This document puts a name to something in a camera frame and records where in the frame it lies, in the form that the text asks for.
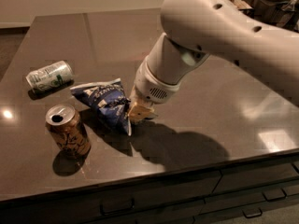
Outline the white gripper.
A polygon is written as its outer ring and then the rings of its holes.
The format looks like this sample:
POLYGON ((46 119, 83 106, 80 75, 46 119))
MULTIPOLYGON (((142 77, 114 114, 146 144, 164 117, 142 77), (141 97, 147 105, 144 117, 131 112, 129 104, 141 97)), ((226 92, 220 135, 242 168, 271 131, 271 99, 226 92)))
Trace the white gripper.
POLYGON ((146 57, 135 74, 130 99, 137 103, 129 108, 129 120, 132 123, 138 123, 144 119, 156 119, 158 115, 154 113, 154 109, 143 105, 164 104, 178 91, 179 87, 180 84, 170 85, 156 78, 149 69, 148 57, 146 57))

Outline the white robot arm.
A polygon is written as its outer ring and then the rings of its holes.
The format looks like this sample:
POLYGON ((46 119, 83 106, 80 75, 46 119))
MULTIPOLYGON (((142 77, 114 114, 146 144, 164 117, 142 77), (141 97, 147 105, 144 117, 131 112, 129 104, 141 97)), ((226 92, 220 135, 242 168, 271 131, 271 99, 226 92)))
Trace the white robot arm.
POLYGON ((299 34, 238 11, 228 0, 164 0, 164 32, 135 75, 128 117, 154 117, 153 106, 210 55, 238 65, 293 104, 299 102, 299 34))

